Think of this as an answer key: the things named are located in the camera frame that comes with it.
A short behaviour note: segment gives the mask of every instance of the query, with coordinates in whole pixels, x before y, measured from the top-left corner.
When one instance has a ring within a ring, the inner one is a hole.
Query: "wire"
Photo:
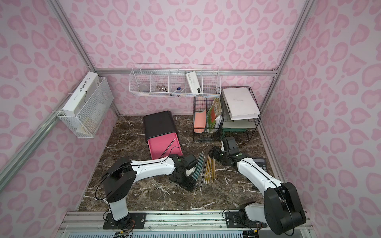
[[[171,148],[171,150],[169,151],[169,155],[171,155],[171,152],[172,152],[173,148],[180,148],[180,149],[181,149],[181,147],[173,146],[173,147]],[[156,164],[156,163],[162,163],[162,162],[166,161],[168,158],[169,158],[169,156],[167,156],[164,160],[160,160],[160,161],[152,162],[152,163],[148,163],[148,164],[142,164],[142,165],[152,165],[152,164]],[[95,198],[96,198],[97,200],[103,200],[103,199],[105,199],[105,198],[108,196],[108,194],[106,194],[106,196],[105,196],[104,198],[100,199],[100,198],[97,197],[97,191],[98,191],[98,189],[99,189],[99,186],[103,183],[103,181],[104,181],[106,178],[108,178],[110,175],[112,175],[113,173],[115,173],[115,172],[118,171],[118,170],[121,170],[121,169],[124,169],[124,168],[128,168],[129,166],[142,166],[142,165],[141,165],[141,164],[139,164],[139,165],[123,165],[123,166],[117,168],[116,170],[114,170],[113,172],[109,173],[109,174],[108,174],[106,177],[104,177],[104,178],[101,180],[101,182],[97,185],[97,187],[96,187],[96,189],[95,189]]]
[[[161,159],[162,158],[162,156],[165,154],[165,152],[169,149],[169,147],[171,147],[171,145],[173,144],[173,142],[176,140],[176,138],[175,139],[173,139],[173,141],[169,144],[169,146],[165,149],[165,151],[162,153],[162,155],[158,158],[158,159]]]
[[[246,160],[244,159],[240,159],[240,161],[244,161],[248,164],[251,165],[251,163],[247,162]],[[294,220],[292,219],[292,215],[291,215],[291,211],[290,211],[290,208],[288,207],[288,204],[287,204],[287,200],[285,199],[285,197],[283,196],[283,193],[280,191],[280,189],[278,188],[278,186],[276,186],[275,182],[272,181],[269,177],[267,177],[264,173],[262,173],[258,168],[256,168],[255,166],[253,166],[256,170],[258,170],[258,172],[260,172],[264,177],[266,177],[268,180],[270,180],[270,182],[272,182],[274,185],[275,185],[275,188],[278,189],[278,192],[279,194],[282,196],[283,200],[285,201],[285,204],[286,204],[286,207],[287,207],[287,210],[288,210],[288,213],[290,214],[290,217],[291,217],[291,221],[292,221],[292,227],[293,227],[293,230],[292,230],[292,234],[289,235],[287,234],[286,232],[284,232],[286,234],[286,236],[293,236],[294,235],[294,232],[295,232],[295,224],[294,224]]]
[[[112,175],[113,173],[115,173],[116,171],[118,171],[118,170],[121,170],[121,169],[125,169],[125,168],[128,168],[130,165],[124,165],[124,166],[122,166],[122,167],[119,167],[119,168],[117,168],[116,170],[114,170],[113,172],[111,172],[111,173],[109,173],[106,177],[104,177],[102,180],[101,180],[101,182],[98,184],[98,186],[96,186],[96,189],[95,189],[95,198],[97,199],[97,200],[103,200],[103,199],[105,199],[106,197],[107,197],[107,195],[108,194],[106,194],[106,196],[104,196],[104,198],[102,198],[102,199],[100,199],[100,198],[98,198],[97,197],[97,191],[98,191],[98,189],[99,189],[99,186],[103,183],[103,181],[106,179],[106,178],[108,178],[110,175]]]
[[[111,210],[105,211],[105,212],[103,213],[102,218],[103,218],[103,220],[104,220],[105,222],[107,222],[107,220],[104,218],[104,215],[106,214],[106,212],[111,212]]]
[[[237,158],[235,158],[234,156],[227,155],[226,152],[221,151],[221,153],[224,154],[224,155],[226,155],[227,157],[230,157],[230,158],[233,158],[233,159],[237,159]],[[247,162],[247,161],[244,160],[244,159],[240,159],[240,161],[246,162],[246,163],[248,163],[248,164],[251,165],[251,163]],[[285,204],[286,204],[288,213],[290,214],[290,217],[291,217],[293,230],[292,230],[292,234],[291,234],[291,235],[287,234],[286,232],[284,232],[284,233],[285,233],[287,236],[293,236],[293,235],[294,235],[294,232],[295,232],[295,224],[294,224],[294,220],[292,219],[292,214],[291,214],[290,208],[288,207],[287,200],[286,200],[285,197],[283,196],[283,193],[280,191],[280,189],[278,188],[278,186],[276,186],[276,184],[275,184],[274,181],[272,181],[269,177],[267,177],[264,173],[262,173],[262,171],[260,171],[258,168],[256,168],[255,166],[253,166],[253,167],[254,167],[256,170],[258,170],[258,172],[260,172],[264,177],[266,177],[271,183],[273,183],[273,184],[275,185],[275,188],[278,190],[279,194],[282,196],[282,199],[285,201]]]
[[[228,209],[224,209],[223,211],[222,211],[222,218],[223,219],[226,219],[226,217],[224,217],[224,211],[228,211],[228,212],[231,212],[231,211],[229,211]],[[246,225],[243,221],[242,221],[242,219],[239,219],[239,221],[240,222],[238,222],[237,221],[237,217],[236,217],[236,219],[234,219],[234,222],[235,223],[238,223],[238,224],[240,224],[240,225],[242,225],[242,226],[244,226],[244,227],[247,227],[247,228],[249,228],[250,230],[251,230],[251,232],[249,233],[249,234],[247,234],[247,235],[245,235],[244,236],[244,238],[246,238],[246,237],[249,237],[251,234],[253,234],[253,233],[255,233],[255,231],[253,230],[253,229],[251,229],[248,225]]]

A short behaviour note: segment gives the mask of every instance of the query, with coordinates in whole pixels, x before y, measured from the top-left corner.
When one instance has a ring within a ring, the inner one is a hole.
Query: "pink leopard print wallpaper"
[[[116,123],[110,109],[94,139],[59,122],[0,194],[0,237],[54,237],[75,211]]]
[[[61,0],[97,67],[277,67],[304,0]]]
[[[0,3],[0,170],[87,71],[44,0]]]
[[[173,114],[193,114],[192,97],[135,97],[129,92],[128,75],[103,75],[107,78],[114,102],[122,115],[147,115],[170,110]],[[250,86],[262,104],[272,76],[222,76],[221,86]]]
[[[321,238],[381,236],[381,1],[319,0],[265,112]]]

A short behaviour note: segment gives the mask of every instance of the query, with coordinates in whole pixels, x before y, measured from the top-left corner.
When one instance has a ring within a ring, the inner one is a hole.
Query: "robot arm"
[[[197,160],[194,155],[170,155],[159,160],[136,161],[127,157],[118,159],[102,176],[106,199],[110,204],[115,221],[128,217],[127,194],[134,182],[157,175],[169,175],[188,191],[192,191],[196,181],[191,177]]]
[[[252,203],[245,207],[244,220],[267,223],[277,235],[306,222],[298,192],[292,183],[282,183],[269,175],[253,158],[239,151],[233,137],[224,138],[222,143],[222,149],[212,148],[209,156],[247,177],[264,197],[264,206]]]

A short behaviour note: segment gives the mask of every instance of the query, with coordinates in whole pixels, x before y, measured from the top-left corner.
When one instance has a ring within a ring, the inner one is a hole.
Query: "pink folder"
[[[179,143],[179,139],[177,138],[177,134],[175,132],[148,139],[148,146],[149,146],[149,151],[151,152],[151,157],[153,160],[160,159],[160,156],[163,154],[163,152],[167,148],[168,150],[165,152],[165,154],[161,158],[169,156],[170,152],[171,154],[182,155],[181,149],[177,148],[177,147],[180,147],[180,143]]]
[[[195,133],[203,133],[207,124],[207,111],[194,113],[193,130]]]

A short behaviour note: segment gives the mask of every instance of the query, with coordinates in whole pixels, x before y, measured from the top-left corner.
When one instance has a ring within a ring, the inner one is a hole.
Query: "book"
[[[232,128],[232,129],[255,129],[257,124],[255,122],[250,122],[248,119],[244,120],[234,120],[234,121],[224,121],[222,128]]]
[[[247,88],[224,88],[222,93],[231,120],[259,118],[259,108]]]
[[[65,115],[76,117],[99,85],[100,81],[98,74],[88,72],[65,106],[63,106],[62,111]]]
[[[222,108],[219,98],[215,98],[212,106],[207,112],[207,132],[216,132],[222,121]]]

